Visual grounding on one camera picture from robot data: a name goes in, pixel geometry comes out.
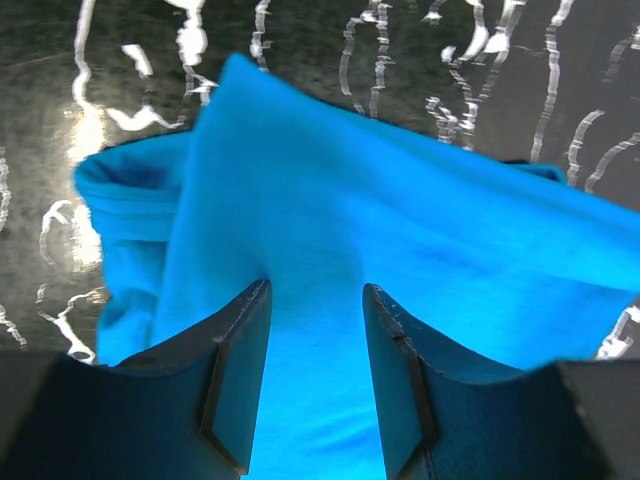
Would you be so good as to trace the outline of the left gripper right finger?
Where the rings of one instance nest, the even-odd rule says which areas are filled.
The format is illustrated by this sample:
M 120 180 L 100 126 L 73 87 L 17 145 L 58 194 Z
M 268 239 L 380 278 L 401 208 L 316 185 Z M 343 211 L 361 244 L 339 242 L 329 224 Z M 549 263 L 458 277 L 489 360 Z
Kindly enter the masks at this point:
M 390 479 L 635 479 L 637 360 L 555 361 L 522 371 L 363 290 Z

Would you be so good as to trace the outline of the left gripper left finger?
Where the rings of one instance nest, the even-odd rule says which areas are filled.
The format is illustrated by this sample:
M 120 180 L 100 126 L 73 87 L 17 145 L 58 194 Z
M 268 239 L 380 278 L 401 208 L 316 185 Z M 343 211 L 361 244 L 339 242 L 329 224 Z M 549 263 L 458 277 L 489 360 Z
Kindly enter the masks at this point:
M 114 367 L 1 355 L 5 479 L 238 479 L 250 465 L 268 281 Z

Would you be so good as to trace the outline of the blue t-shirt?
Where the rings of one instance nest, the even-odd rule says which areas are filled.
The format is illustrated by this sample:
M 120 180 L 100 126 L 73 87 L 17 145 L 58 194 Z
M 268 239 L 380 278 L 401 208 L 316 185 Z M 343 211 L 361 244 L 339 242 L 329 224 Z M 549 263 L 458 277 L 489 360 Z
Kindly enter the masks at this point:
M 379 479 L 362 291 L 500 363 L 587 359 L 639 292 L 639 217 L 516 166 L 310 98 L 235 54 L 190 131 L 75 169 L 114 366 L 273 289 L 249 475 Z

